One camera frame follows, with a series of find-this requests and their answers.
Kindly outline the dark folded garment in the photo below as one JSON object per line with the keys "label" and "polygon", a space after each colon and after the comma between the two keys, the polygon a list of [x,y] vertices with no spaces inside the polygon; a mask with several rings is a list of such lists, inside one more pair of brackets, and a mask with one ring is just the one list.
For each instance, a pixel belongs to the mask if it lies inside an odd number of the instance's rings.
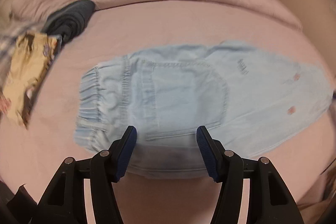
{"label": "dark folded garment", "polygon": [[53,12],[41,32],[48,36],[61,36],[62,45],[79,36],[87,27],[96,5],[91,0],[78,0]]}

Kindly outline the light blue strawberry pants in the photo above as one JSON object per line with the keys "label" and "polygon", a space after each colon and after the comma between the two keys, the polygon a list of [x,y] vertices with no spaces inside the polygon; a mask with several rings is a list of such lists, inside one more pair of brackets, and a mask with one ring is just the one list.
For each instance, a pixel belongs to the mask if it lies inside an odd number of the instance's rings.
{"label": "light blue strawberry pants", "polygon": [[152,178],[205,176],[199,126],[253,158],[309,127],[329,108],[321,69],[239,41],[148,48],[81,79],[75,142],[92,152],[137,130],[129,171]]}

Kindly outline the yellow cartoon print garment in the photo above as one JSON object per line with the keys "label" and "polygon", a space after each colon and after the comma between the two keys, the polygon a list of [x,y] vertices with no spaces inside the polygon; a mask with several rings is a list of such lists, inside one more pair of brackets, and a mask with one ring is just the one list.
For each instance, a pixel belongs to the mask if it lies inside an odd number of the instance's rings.
{"label": "yellow cartoon print garment", "polygon": [[62,44],[60,36],[28,32],[17,38],[1,91],[1,113],[27,127],[39,88]]}

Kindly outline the plaid pillow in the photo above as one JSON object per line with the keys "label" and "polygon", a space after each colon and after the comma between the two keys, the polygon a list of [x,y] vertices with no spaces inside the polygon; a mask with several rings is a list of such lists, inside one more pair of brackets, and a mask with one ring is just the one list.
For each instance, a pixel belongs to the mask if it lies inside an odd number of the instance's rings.
{"label": "plaid pillow", "polygon": [[42,26],[43,23],[38,22],[12,21],[7,28],[1,30],[1,87],[10,69],[17,38],[27,31],[39,32]]}

